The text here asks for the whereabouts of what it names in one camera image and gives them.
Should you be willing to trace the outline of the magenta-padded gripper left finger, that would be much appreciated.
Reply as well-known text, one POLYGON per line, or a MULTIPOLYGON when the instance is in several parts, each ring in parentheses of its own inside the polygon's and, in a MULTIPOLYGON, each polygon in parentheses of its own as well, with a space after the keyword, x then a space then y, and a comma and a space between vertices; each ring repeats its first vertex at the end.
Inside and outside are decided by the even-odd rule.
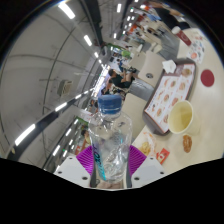
POLYGON ((91 147, 87 147, 77 156, 68 156, 54 174, 76 185, 89 188, 93 171, 93 152, 91 147))

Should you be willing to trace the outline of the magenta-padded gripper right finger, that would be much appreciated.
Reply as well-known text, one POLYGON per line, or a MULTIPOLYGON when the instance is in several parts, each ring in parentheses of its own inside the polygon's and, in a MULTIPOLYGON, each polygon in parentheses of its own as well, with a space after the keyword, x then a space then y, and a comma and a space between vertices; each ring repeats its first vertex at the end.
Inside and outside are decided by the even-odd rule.
POLYGON ((158 160, 147 157, 134 146, 130 146, 127 165, 126 185, 128 188, 140 188, 166 175, 158 160))

